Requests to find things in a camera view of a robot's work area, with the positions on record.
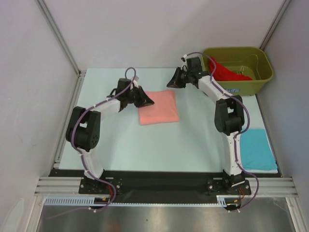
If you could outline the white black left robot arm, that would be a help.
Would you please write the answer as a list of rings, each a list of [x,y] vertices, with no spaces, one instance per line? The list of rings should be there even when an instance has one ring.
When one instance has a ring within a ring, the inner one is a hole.
[[[115,186],[101,178],[104,168],[93,150],[100,139],[101,121],[124,110],[129,104],[136,108],[154,105],[143,88],[138,84],[138,77],[120,78],[105,100],[89,108],[74,107],[66,131],[66,140],[78,153],[84,169],[84,177],[90,181],[90,188],[102,193],[108,187],[116,193]]]

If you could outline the pink t shirt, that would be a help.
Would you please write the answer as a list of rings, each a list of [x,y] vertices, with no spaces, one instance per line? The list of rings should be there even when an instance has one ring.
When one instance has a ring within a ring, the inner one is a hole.
[[[146,94],[154,101],[154,104],[138,109],[141,125],[179,121],[176,96],[173,90],[146,91]]]

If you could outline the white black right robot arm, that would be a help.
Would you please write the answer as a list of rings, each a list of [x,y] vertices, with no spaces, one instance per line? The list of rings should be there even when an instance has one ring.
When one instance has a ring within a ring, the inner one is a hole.
[[[228,92],[215,81],[212,74],[203,70],[199,57],[188,58],[185,55],[181,60],[183,65],[176,68],[167,87],[185,88],[187,84],[192,84],[215,104],[214,124],[222,135],[225,150],[221,189],[228,194],[234,194],[245,182],[244,172],[239,167],[240,163],[235,154],[239,148],[236,135],[241,132],[245,122],[242,98],[239,95],[231,98]]]

